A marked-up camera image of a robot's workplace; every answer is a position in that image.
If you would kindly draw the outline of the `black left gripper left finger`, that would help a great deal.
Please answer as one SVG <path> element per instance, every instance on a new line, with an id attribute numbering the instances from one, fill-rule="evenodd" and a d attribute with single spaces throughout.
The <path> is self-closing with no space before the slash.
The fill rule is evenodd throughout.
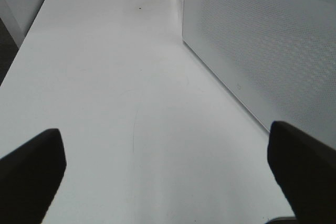
<path id="1" fill-rule="evenodd" d="M 58 129 L 47 129 L 1 158 L 1 223 L 42 223 L 67 162 Z"/>

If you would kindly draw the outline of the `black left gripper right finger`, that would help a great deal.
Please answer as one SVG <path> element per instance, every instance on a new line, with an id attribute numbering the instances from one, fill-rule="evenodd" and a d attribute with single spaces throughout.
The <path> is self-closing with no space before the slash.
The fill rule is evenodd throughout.
<path id="1" fill-rule="evenodd" d="M 335 150 L 284 121 L 270 128 L 267 162 L 299 223 L 335 223 Z"/>

